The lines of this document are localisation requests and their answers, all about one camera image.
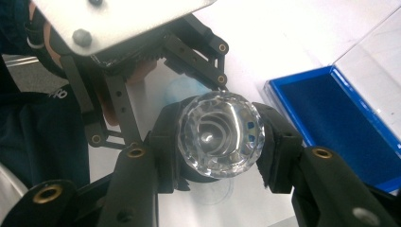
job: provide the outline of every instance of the screw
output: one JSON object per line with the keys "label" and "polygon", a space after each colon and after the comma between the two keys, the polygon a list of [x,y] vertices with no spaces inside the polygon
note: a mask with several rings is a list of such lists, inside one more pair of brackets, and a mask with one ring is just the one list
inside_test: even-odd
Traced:
{"label": "screw", "polygon": [[221,45],[218,47],[218,49],[219,49],[221,52],[224,52],[224,51],[227,49],[227,47],[225,46],[225,44],[221,44]]}
{"label": "screw", "polygon": [[141,148],[134,148],[130,151],[128,151],[127,156],[130,158],[140,158],[144,156],[145,150]]}
{"label": "screw", "polygon": [[100,135],[94,135],[94,136],[92,136],[92,142],[94,142],[95,144],[100,143],[100,141],[101,141]]}
{"label": "screw", "polygon": [[218,76],[218,82],[223,83],[225,81],[224,76]]}
{"label": "screw", "polygon": [[49,201],[55,200],[59,195],[61,195],[62,187],[59,184],[52,184],[42,188],[33,197],[33,201],[38,204],[44,204]]}
{"label": "screw", "polygon": [[82,46],[82,47],[87,47],[87,46],[91,45],[92,36],[89,31],[84,30],[84,29],[78,29],[78,30],[74,31],[73,40],[74,40],[74,43],[76,43],[77,45]]}
{"label": "screw", "polygon": [[322,148],[314,148],[314,149],[312,149],[312,152],[316,156],[323,158],[323,159],[330,159],[331,157],[333,157],[333,154],[330,151],[322,149]]}
{"label": "screw", "polygon": [[103,3],[103,0],[89,0],[89,2],[90,2],[92,5],[98,7],[98,6],[100,6],[100,5]]}

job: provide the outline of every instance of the blue container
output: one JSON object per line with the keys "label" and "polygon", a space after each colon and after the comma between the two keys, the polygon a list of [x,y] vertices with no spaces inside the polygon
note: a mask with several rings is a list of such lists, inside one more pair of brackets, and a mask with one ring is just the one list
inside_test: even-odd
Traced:
{"label": "blue container", "polygon": [[337,152],[359,178],[401,186],[401,145],[335,66],[267,82],[308,146]]}

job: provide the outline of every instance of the metal plate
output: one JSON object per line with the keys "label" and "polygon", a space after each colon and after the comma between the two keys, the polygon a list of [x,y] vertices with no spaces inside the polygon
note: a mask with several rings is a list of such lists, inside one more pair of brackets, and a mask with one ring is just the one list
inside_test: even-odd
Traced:
{"label": "metal plate", "polygon": [[[89,0],[33,1],[73,52],[89,56],[217,0],[103,0],[99,6]],[[78,29],[91,33],[90,45],[74,43]]]}

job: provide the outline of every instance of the clear glass cup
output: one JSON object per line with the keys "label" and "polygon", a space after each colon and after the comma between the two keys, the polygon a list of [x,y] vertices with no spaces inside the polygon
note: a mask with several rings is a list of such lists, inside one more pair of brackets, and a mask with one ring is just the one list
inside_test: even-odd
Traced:
{"label": "clear glass cup", "polygon": [[217,91],[198,96],[179,120],[178,148],[201,175],[230,178],[247,171],[265,142],[260,115],[243,96]]}

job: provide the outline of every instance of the dark sleeve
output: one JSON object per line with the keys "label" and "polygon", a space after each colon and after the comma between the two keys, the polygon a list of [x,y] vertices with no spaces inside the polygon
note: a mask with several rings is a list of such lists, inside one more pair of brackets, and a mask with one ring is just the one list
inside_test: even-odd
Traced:
{"label": "dark sleeve", "polygon": [[0,51],[2,54],[32,55],[26,42],[28,0],[0,0]]}
{"label": "dark sleeve", "polygon": [[69,86],[53,95],[0,96],[0,162],[28,188],[48,180],[89,180],[88,144]]}

